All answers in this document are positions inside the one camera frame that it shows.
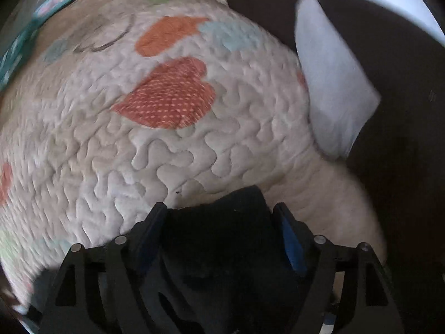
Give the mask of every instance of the quilted pillow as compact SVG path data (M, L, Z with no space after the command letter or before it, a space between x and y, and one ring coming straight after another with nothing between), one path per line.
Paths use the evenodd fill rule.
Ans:
M384 259L359 184L313 144L300 76L292 51L214 0L77 0L53 16L0 110L0 258L17 297L156 202L252 184Z

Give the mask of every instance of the white plush fabric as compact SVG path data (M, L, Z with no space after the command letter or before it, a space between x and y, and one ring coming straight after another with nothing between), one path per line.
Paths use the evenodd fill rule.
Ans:
M331 158L346 158L380 95L317 0L298 0L295 44L317 144Z
M142 57L135 43L166 15L207 17L226 30L205 25ZM109 48L73 52L72 41L99 46L131 19ZM68 48L54 61L47 47L64 26L57 41L68 37ZM384 259L366 196L314 147L297 56L249 20L213 0L78 0L48 21L37 45L0 111L1 163L12 168L0 207L0 257L23 303L35 275L59 265L71 244L101 245L159 201L186 207L252 184L314 233L336 244L368 241ZM205 63L203 81L216 92L195 124L153 129L110 110L160 63L184 56Z

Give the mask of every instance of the white ear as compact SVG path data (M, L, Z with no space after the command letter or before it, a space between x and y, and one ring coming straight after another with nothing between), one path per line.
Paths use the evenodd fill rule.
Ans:
M345 158L380 96L317 0L298 0L295 44L315 140L329 157Z

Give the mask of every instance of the orange heart patch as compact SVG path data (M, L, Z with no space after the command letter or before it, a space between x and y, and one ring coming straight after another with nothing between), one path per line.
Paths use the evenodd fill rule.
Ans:
M155 57L184 37L199 33L197 26L205 21L208 19L204 17L164 16L139 38L134 48L143 57Z
M111 109L151 128L188 127L210 111L215 99L212 86L201 81L206 71L193 57L161 64Z

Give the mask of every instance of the metal screw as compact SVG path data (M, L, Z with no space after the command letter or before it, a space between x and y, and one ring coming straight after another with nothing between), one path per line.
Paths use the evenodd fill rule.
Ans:
M114 242L116 245L123 245L125 242L127 242L127 238L125 236L118 236L114 239Z
M319 245L323 245L326 243L326 238L322 235L317 235L314 237L314 241L315 241L315 243L317 243Z
M366 242L363 242L363 243L360 245L360 248L361 248L363 251L369 251L369 244L367 244Z
M73 246L71 246L71 251L72 252L77 252L82 248L81 244L74 244Z

